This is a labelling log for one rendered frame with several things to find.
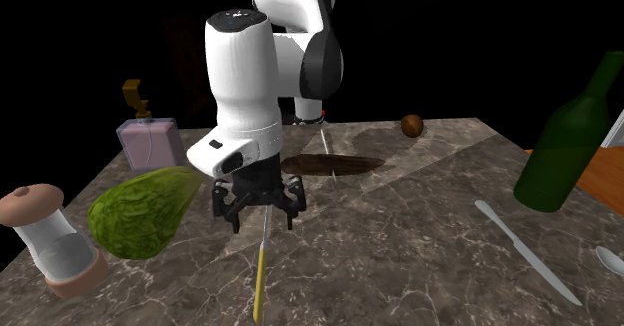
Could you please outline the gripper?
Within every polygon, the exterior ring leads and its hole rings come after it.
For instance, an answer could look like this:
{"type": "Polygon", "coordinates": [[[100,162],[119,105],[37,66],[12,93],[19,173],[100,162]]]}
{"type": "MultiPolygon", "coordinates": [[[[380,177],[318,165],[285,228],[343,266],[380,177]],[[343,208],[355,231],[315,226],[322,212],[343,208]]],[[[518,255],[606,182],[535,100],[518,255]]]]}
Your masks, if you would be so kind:
{"type": "Polygon", "coordinates": [[[307,210],[307,200],[302,177],[291,176],[284,184],[282,181],[280,154],[260,160],[232,173],[233,186],[230,182],[217,179],[212,188],[212,208],[215,218],[222,217],[230,223],[234,234],[240,230],[239,213],[245,208],[242,201],[246,194],[252,195],[247,206],[274,205],[286,213],[287,229],[293,229],[293,220],[300,212],[307,210]],[[293,195],[287,196],[285,189],[293,195]],[[227,203],[225,198],[229,190],[234,200],[227,203]]]}

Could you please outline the dark brown oval board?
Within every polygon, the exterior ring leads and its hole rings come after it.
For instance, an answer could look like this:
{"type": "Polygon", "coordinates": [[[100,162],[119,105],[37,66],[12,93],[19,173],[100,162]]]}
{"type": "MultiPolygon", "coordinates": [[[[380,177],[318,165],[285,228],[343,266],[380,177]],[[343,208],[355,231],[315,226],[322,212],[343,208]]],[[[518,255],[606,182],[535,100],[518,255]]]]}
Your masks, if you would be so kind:
{"type": "Polygon", "coordinates": [[[334,155],[334,154],[299,154],[284,159],[281,169],[287,174],[329,176],[358,175],[367,173],[385,164],[383,159],[334,155]]]}

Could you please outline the thin silver skewer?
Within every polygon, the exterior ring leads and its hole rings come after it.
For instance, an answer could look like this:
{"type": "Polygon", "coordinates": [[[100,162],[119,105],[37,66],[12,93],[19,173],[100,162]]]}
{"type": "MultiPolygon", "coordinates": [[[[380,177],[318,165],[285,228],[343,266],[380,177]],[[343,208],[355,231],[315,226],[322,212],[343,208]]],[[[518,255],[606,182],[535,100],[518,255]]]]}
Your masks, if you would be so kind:
{"type": "MultiPolygon", "coordinates": [[[[327,143],[325,132],[324,132],[323,128],[320,129],[320,134],[321,134],[321,139],[322,139],[322,142],[323,142],[325,154],[327,156],[329,156],[330,155],[330,151],[329,151],[328,143],[327,143]]],[[[333,167],[332,167],[331,175],[332,175],[332,178],[333,178],[334,182],[337,183],[337,178],[336,178],[335,170],[334,170],[333,167]]]]}

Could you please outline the green lettuce head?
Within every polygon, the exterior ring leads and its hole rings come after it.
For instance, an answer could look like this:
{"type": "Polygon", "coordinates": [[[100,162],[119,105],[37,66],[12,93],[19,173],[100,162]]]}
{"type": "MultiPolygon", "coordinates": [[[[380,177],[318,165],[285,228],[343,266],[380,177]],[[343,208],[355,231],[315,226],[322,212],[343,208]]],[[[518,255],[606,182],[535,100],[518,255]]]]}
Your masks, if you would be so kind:
{"type": "Polygon", "coordinates": [[[203,175],[174,166],[127,180],[98,197],[88,209],[97,243],[121,259],[147,260],[173,239],[203,175]]]}

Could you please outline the pink perfume bottle gold pump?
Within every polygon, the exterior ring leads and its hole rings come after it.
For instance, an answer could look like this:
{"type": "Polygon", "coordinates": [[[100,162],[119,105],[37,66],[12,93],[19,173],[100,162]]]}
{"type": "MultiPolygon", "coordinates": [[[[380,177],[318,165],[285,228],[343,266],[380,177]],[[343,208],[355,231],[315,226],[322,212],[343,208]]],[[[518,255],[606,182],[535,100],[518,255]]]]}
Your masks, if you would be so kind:
{"type": "Polygon", "coordinates": [[[126,80],[122,92],[129,107],[136,113],[116,129],[126,158],[133,171],[151,171],[181,166],[185,151],[174,118],[154,118],[142,100],[139,79],[126,80]]]}

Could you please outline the brown round fruit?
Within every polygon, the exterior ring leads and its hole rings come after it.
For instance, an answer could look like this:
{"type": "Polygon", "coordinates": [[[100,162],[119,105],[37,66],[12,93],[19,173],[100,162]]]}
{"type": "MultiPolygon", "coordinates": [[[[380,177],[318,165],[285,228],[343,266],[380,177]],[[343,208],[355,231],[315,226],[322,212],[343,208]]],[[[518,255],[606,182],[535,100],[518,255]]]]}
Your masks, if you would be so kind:
{"type": "Polygon", "coordinates": [[[407,137],[417,138],[424,131],[424,122],[418,115],[406,115],[401,119],[401,131],[407,137]]]}

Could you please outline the glass grinder with brown cap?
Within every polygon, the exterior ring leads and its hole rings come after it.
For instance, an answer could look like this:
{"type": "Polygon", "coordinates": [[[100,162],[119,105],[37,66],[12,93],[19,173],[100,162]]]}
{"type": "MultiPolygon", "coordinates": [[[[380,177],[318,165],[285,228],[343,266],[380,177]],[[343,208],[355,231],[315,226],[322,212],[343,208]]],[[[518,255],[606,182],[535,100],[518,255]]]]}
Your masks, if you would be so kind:
{"type": "Polygon", "coordinates": [[[64,193],[51,184],[16,188],[0,199],[0,224],[11,227],[26,244],[61,298],[82,295],[105,278],[108,264],[84,232],[63,213],[64,193]]]}

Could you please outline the silver table knife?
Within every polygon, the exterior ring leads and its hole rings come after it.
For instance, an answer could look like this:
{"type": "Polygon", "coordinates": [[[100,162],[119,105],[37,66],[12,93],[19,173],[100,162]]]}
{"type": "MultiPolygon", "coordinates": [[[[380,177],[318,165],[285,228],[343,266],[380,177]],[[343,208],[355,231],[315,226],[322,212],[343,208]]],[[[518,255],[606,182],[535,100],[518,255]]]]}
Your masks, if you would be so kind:
{"type": "Polygon", "coordinates": [[[511,240],[518,253],[534,268],[534,270],[548,282],[560,295],[576,306],[582,302],[574,293],[522,242],[522,240],[504,223],[492,207],[483,200],[476,200],[475,206],[493,221],[511,240]]]}

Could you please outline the dark green glass bottle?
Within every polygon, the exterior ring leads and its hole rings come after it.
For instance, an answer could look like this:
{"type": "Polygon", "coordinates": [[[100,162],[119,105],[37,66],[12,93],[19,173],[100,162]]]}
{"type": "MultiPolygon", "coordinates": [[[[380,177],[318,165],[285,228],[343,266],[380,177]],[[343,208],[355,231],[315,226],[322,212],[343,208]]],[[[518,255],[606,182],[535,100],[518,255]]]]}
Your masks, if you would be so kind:
{"type": "Polygon", "coordinates": [[[624,52],[607,51],[585,90],[549,117],[513,190],[521,204],[562,207],[612,128],[607,95],[623,68],[624,52]]]}

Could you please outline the silver spoon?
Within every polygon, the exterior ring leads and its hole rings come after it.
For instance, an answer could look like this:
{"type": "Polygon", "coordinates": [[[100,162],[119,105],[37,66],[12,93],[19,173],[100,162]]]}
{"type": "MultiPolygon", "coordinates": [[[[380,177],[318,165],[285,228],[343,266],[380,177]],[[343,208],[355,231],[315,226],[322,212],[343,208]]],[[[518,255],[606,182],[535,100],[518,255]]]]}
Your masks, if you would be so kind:
{"type": "Polygon", "coordinates": [[[609,271],[624,277],[624,261],[618,255],[603,246],[597,246],[595,253],[609,271]]]}

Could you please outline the yellow handled silver utensil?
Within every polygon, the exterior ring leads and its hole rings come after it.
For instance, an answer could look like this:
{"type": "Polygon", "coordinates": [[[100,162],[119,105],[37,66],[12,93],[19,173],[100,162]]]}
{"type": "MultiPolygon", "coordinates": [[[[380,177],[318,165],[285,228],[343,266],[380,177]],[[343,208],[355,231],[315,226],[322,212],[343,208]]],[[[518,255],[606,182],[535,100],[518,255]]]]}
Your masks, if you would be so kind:
{"type": "Polygon", "coordinates": [[[263,325],[264,316],[264,299],[265,299],[265,283],[266,283],[266,246],[268,235],[270,232],[269,225],[271,221],[271,208],[266,206],[264,223],[263,223],[263,236],[259,246],[258,264],[257,264],[257,276],[256,276],[256,288],[254,295],[254,308],[253,308],[253,320],[256,326],[263,325]]]}

